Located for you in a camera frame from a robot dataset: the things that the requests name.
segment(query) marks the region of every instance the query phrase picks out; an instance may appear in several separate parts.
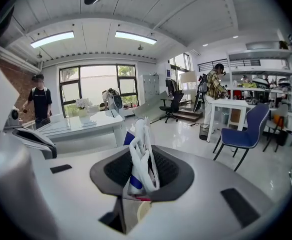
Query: metal railing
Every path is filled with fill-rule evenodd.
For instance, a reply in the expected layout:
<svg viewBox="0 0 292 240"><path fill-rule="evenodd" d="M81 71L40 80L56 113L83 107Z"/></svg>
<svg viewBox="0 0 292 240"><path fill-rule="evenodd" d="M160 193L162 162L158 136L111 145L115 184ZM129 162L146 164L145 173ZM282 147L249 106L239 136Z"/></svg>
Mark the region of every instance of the metal railing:
<svg viewBox="0 0 292 240"><path fill-rule="evenodd" d="M219 59L214 60L206 63L198 64L199 72L200 71L206 71L206 70L212 70L216 64L221 63L225 68L228 68L228 60L225 59ZM230 65L232 67L245 67L245 66L260 66L260 60L259 59L244 59L244 60L233 60L230 62Z"/></svg>

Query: white flowers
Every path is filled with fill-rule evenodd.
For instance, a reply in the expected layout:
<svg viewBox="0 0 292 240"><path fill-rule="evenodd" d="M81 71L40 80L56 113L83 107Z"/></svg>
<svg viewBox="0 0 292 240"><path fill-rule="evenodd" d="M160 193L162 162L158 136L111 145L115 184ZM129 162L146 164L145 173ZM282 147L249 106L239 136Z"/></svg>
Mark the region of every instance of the white flowers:
<svg viewBox="0 0 292 240"><path fill-rule="evenodd" d="M76 99L76 106L82 110L88 106L92 106L91 101L88 98Z"/></svg>

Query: plastic bag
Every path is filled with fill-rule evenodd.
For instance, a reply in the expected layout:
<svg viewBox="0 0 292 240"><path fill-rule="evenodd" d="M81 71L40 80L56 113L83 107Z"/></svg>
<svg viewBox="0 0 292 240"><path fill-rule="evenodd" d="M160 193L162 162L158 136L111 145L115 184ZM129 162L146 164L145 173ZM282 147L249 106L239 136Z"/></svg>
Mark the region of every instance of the plastic bag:
<svg viewBox="0 0 292 240"><path fill-rule="evenodd" d="M128 187L129 195L144 195L156 191L160 187L158 171L152 153L150 139L150 122L138 119L135 125L135 139L130 143L129 150L133 163ZM152 171L148 168L150 157Z"/></svg>

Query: shelving unit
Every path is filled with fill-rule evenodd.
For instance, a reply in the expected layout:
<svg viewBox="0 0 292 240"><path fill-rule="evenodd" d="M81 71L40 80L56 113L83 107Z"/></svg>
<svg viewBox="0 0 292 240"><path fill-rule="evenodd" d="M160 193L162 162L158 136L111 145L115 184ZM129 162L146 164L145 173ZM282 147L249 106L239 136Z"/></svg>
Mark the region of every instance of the shelving unit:
<svg viewBox="0 0 292 240"><path fill-rule="evenodd" d="M231 65L232 61L240 60L289 60L292 55L292 50L284 49L252 49L245 50L241 52L232 52L227 54L228 65ZM256 92L270 92L278 94L287 94L288 99L292 96L292 91L282 91L282 90L271 90L262 88L245 88L245 87L233 87L232 75L268 75L268 76L281 76L281 77L291 77L292 69L279 69L279 68L265 68L262 66L230 66L229 76L230 76L230 88L231 98L233 99L233 91L256 91ZM288 117L292 117L292 112L288 113ZM235 122L230 122L232 125L238 125Z"/></svg>

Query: flower vase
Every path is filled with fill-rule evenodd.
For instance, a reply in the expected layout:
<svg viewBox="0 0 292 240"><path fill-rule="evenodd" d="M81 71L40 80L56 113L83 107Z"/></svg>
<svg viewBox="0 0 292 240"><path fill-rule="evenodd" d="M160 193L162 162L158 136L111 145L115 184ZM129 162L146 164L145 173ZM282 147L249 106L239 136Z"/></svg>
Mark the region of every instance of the flower vase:
<svg viewBox="0 0 292 240"><path fill-rule="evenodd" d="M80 118L84 118L84 117L86 117L87 116L87 109L80 109L79 111L78 111L78 116L80 117Z"/></svg>

